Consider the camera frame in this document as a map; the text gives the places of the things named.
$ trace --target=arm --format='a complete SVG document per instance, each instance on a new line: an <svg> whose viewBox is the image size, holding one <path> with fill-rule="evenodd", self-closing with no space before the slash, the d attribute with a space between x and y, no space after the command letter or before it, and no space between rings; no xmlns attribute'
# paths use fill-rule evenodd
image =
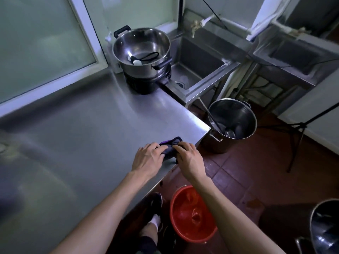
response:
<svg viewBox="0 0 339 254"><path fill-rule="evenodd" d="M180 142L179 145L174 146L179 152L177 157L179 167L203 198L231 253L285 253L229 201L206 176L204 161L195 146L185 142Z"/></svg>
<svg viewBox="0 0 339 254"><path fill-rule="evenodd" d="M132 171L54 249L52 254L106 253L115 230L136 193L159 171L167 146L157 143L139 148Z"/></svg>

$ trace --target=sink drain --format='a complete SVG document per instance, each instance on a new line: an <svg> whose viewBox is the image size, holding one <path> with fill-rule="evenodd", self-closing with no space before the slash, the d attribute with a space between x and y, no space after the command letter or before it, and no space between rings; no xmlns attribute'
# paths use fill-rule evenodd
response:
<svg viewBox="0 0 339 254"><path fill-rule="evenodd" d="M176 81L175 82L178 86L180 86L182 89L185 89L185 85L183 82L180 82L180 81Z"/></svg>

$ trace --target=person's left hand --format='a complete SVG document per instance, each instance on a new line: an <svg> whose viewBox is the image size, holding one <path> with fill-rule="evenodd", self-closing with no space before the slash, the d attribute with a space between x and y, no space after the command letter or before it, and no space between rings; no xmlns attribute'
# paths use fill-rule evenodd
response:
<svg viewBox="0 0 339 254"><path fill-rule="evenodd" d="M157 143L146 144L140 147L135 154L132 171L138 171L148 181L155 176L164 160L165 154L161 154L168 146L159 146Z"/></svg>

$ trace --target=hand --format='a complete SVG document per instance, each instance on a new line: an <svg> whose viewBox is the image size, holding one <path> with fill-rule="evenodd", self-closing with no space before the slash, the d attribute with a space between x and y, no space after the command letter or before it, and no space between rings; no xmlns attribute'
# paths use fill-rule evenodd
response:
<svg viewBox="0 0 339 254"><path fill-rule="evenodd" d="M157 143L146 144L143 148L140 147L135 154L132 171L140 172L147 182L158 173L165 157L165 154L161 153L167 148L168 146L159 146Z"/></svg>
<svg viewBox="0 0 339 254"><path fill-rule="evenodd" d="M181 141L173 148L178 152L180 170L190 183L206 177L204 160L194 144Z"/></svg>

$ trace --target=shorts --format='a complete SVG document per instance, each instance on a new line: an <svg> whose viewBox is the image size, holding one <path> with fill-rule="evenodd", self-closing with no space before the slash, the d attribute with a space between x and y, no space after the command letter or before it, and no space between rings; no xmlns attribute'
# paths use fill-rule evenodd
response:
<svg viewBox="0 0 339 254"><path fill-rule="evenodd" d="M161 254L154 240L148 236L142 236L138 239L138 249L136 254Z"/></svg>

